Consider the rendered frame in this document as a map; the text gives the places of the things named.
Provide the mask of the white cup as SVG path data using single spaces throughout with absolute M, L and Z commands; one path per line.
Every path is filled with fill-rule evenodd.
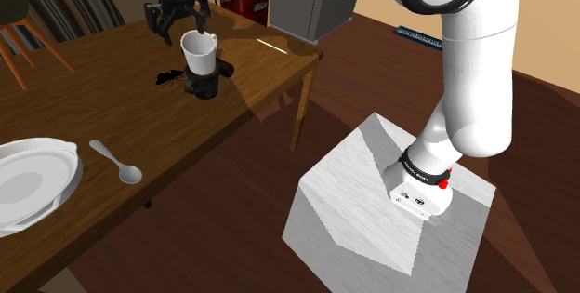
M 210 75 L 216 69 L 218 37 L 209 32 L 191 30 L 180 38 L 180 47 L 192 73 Z

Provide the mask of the black ant figure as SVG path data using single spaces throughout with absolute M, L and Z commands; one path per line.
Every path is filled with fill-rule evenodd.
M 156 76 L 155 84 L 157 86 L 164 86 L 168 83 L 173 84 L 174 81 L 180 81 L 184 72 L 179 70 L 171 70 L 165 73 L 158 73 Z

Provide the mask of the black mug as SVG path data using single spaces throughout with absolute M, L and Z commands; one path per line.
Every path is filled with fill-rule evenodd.
M 219 77 L 232 77 L 234 74 L 234 66 L 225 60 L 217 58 L 215 69 L 212 73 L 199 75 L 194 73 L 189 67 L 186 67 L 185 74 L 185 92 L 194 95 L 198 99 L 209 100 L 218 94 Z

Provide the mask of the thin pale stick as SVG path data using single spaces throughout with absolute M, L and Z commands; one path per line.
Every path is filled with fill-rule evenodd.
M 265 45 L 265 46 L 267 46 L 267 47 L 270 47 L 270 48 L 272 48 L 272 49 L 275 49 L 275 50 L 277 50 L 277 51 L 279 51 L 279 52 L 281 52 L 281 53 L 284 53 L 285 55 L 288 55 L 288 52 L 287 52 L 286 50 L 284 50 L 284 49 L 280 48 L 280 47 L 277 47 L 277 46 L 275 46 L 275 45 L 273 45 L 273 44 L 271 44 L 271 43 L 268 43 L 268 42 L 266 42 L 266 41 L 264 41 L 264 40 L 262 40 L 262 39 L 259 39 L 259 38 L 257 38 L 256 40 L 257 40 L 259 43 L 261 43 L 261 44 L 263 44 L 263 45 Z

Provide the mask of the brown wooden table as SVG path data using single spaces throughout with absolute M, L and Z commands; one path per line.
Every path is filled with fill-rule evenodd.
M 181 83 L 155 84 L 158 73 L 181 70 L 185 61 L 178 44 L 166 45 L 142 21 L 61 43 L 76 73 L 46 49 L 33 52 L 34 68 L 18 59 L 27 90 L 0 60 L 0 144 L 59 138 L 77 145 L 84 164 L 61 208 L 0 239 L 0 293 L 36 293 L 286 89 L 308 83 L 322 55 L 221 7 L 213 8 L 207 28 L 219 38 L 219 56 L 234 66 L 211 100 L 186 93 Z M 91 140 L 138 167 L 142 180 L 120 181 L 118 166 Z

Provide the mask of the white spoon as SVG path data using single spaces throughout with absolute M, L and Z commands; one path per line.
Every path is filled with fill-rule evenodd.
M 138 167 L 126 165 L 120 162 L 101 141 L 91 140 L 89 142 L 89 146 L 93 148 L 96 152 L 110 159 L 118 166 L 119 170 L 118 176 L 120 181 L 122 181 L 123 183 L 132 185 L 137 184 L 142 180 L 143 175 Z

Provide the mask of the white plate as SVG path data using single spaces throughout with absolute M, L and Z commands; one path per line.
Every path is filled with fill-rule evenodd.
M 0 145 L 0 238 L 30 228 L 59 208 L 82 175 L 73 142 L 29 138 Z

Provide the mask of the blue keyboard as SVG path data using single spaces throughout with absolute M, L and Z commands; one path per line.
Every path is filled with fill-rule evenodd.
M 406 28 L 404 26 L 398 26 L 397 28 L 394 29 L 393 32 L 395 34 L 397 34 L 398 36 L 407 38 L 407 39 L 412 40 L 412 41 L 419 43 L 421 45 L 424 45 L 427 47 L 432 47 L 432 48 L 435 48 L 437 50 L 442 50 L 442 40 L 441 39 L 432 37 L 432 36 L 424 34 L 424 33 L 417 32 L 415 30 Z

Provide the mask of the grey robot stand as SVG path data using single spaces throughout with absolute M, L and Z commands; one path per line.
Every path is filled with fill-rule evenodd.
M 390 201 L 381 178 L 414 136 L 377 113 L 304 174 L 283 240 L 331 293 L 466 293 L 495 187 L 463 166 L 438 220 Z

